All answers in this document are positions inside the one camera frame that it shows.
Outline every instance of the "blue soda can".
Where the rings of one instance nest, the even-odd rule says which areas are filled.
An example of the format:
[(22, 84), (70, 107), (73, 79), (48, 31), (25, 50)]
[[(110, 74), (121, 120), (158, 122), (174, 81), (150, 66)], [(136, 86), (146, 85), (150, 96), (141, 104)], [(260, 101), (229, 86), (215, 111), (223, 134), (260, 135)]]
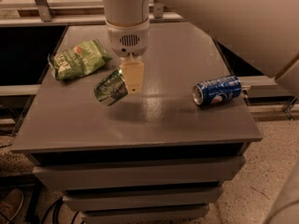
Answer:
[(198, 105), (229, 101), (238, 97), (240, 93), (241, 83), (236, 76), (203, 81), (193, 87), (193, 99)]

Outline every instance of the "green chip bag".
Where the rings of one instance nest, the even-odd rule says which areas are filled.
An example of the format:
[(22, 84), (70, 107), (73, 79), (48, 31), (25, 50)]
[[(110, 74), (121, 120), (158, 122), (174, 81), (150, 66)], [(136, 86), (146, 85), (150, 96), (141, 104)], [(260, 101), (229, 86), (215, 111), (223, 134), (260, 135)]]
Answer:
[(90, 40), (51, 56), (50, 64), (55, 78), (63, 80), (86, 77), (111, 59), (98, 40)]

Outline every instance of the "concrete floor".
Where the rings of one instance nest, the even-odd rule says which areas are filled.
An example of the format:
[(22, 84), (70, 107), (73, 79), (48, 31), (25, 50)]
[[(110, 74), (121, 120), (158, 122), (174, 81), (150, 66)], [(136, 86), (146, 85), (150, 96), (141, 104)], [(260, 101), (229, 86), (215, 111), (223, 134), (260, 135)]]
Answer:
[[(252, 224), (263, 223), (276, 197), (278, 196), (292, 167), (299, 160), (299, 108), (295, 107), (295, 121), (288, 121), (280, 112), (281, 107), (250, 107), (250, 112), (263, 132), (263, 141), (252, 143), (247, 150), (246, 164), (235, 179), (224, 183), (224, 193), (219, 200), (210, 205), (206, 217), (196, 220), (153, 221), (155, 224)], [(3, 129), (11, 126), (12, 120), (1, 120)], [(0, 175), (30, 173), (33, 165), (23, 157), (10, 153), (13, 137), (0, 136)], [(25, 194), (24, 206), (15, 220), (16, 224), (24, 223), (32, 187), (21, 188)], [(3, 198), (9, 189), (0, 189)], [(42, 218), (48, 207), (62, 194), (46, 188), (42, 190), (36, 214)], [(60, 214), (61, 223), (71, 223), (75, 213), (65, 205)], [(51, 216), (46, 224), (51, 223)]]

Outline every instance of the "sneaker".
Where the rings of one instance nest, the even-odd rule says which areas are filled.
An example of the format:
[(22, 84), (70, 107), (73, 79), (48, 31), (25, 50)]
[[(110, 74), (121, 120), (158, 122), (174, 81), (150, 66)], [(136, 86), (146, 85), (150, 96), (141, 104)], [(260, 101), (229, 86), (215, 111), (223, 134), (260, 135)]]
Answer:
[(12, 190), (8, 196), (0, 202), (0, 224), (9, 224), (9, 222), (20, 212), (22, 202), (22, 191), (20, 189)]

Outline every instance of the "drawer front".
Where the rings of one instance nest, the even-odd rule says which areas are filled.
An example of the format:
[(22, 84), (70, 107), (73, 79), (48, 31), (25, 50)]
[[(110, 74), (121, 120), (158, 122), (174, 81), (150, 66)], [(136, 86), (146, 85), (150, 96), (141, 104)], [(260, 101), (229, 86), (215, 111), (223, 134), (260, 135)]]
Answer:
[(243, 156), (134, 161), (36, 167), (34, 174), (50, 189), (105, 189), (231, 180), (244, 163)]
[(66, 196), (64, 197), (64, 202), (73, 211), (85, 212), (214, 203), (221, 196), (222, 192), (223, 189), (221, 187), (153, 189)]
[(173, 220), (204, 217), (207, 205), (179, 206), (169, 208), (131, 209), (123, 211), (95, 212), (83, 215), (86, 224), (120, 224), (152, 220)]

